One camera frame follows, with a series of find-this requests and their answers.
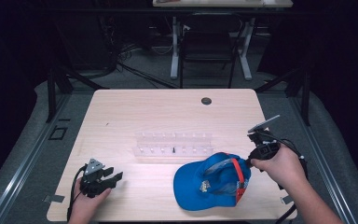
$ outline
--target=light wood tabletop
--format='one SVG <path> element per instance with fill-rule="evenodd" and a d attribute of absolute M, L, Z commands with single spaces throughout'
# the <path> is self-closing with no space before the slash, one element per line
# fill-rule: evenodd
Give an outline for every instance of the light wood tabletop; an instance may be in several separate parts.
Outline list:
<path fill-rule="evenodd" d="M 205 105 L 202 98 L 209 98 Z M 173 177 L 197 157 L 136 156 L 137 133 L 209 133 L 213 152 L 247 159 L 255 148 L 247 131 L 264 121 L 253 90 L 100 90 L 94 93 L 56 190 L 62 203 L 51 203 L 48 220 L 65 221 L 76 172 L 90 159 L 114 167 L 122 180 L 98 209 L 97 221 L 197 221 L 275 219 L 292 205 L 287 193 L 252 168 L 249 186 L 236 207 L 183 210 L 173 195 Z"/>
<path fill-rule="evenodd" d="M 154 7 L 291 7 L 291 0 L 176 0 L 159 2 Z"/>

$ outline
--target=blue baseball cap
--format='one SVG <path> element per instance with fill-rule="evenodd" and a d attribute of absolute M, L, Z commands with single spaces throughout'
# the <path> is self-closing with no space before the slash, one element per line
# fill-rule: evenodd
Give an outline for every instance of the blue baseball cap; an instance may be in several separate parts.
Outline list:
<path fill-rule="evenodd" d="M 244 159 L 217 152 L 205 161 L 180 167 L 173 179 L 173 191 L 178 204 L 188 211 L 234 207 L 250 178 L 251 170 Z"/>

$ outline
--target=red strap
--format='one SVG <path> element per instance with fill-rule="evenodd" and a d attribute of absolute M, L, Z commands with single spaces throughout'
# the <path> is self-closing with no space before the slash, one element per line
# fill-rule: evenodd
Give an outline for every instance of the red strap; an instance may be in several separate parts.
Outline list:
<path fill-rule="evenodd" d="M 237 171 L 237 175 L 238 175 L 238 179 L 240 180 L 240 185 L 237 188 L 237 196 L 236 196 L 236 201 L 238 202 L 240 200 L 240 198 L 242 197 L 243 193 L 245 193 L 245 180 L 243 179 L 243 173 L 242 173 L 242 169 L 240 167 L 240 164 L 238 163 L 238 161 L 234 158 L 231 159 L 232 163 L 234 163 L 234 167 L 235 170 Z"/>

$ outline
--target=table leg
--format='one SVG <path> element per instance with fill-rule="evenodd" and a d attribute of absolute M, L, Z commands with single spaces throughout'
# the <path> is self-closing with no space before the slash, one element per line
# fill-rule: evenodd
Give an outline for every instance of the table leg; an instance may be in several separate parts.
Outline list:
<path fill-rule="evenodd" d="M 172 20 L 172 64 L 171 64 L 171 79 L 178 78 L 178 65 L 179 65 L 179 55 L 178 55 L 178 34 L 177 34 L 177 22 L 176 17 L 173 17 Z"/>
<path fill-rule="evenodd" d="M 246 59 L 246 53 L 249 48 L 249 43 L 251 42 L 253 29 L 255 26 L 255 18 L 251 18 L 250 21 L 247 21 L 245 24 L 245 40 L 243 41 L 243 48 L 239 50 L 240 61 L 242 66 L 243 75 L 245 76 L 245 80 L 252 80 L 251 70 L 249 68 L 248 60 Z"/>

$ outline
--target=human arm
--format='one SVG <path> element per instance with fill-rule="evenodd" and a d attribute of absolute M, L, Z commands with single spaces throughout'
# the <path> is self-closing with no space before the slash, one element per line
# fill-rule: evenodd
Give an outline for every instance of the human arm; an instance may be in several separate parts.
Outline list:
<path fill-rule="evenodd" d="M 91 221 L 98 206 L 107 198 L 112 189 L 108 188 L 100 195 L 89 198 L 80 192 L 81 178 L 75 183 L 74 198 L 75 202 L 72 207 L 72 214 L 68 224 L 87 224 Z"/>
<path fill-rule="evenodd" d="M 310 185 L 297 154 L 287 146 L 282 145 L 270 160 L 252 159 L 251 163 L 286 189 L 306 223 L 342 223 Z"/>

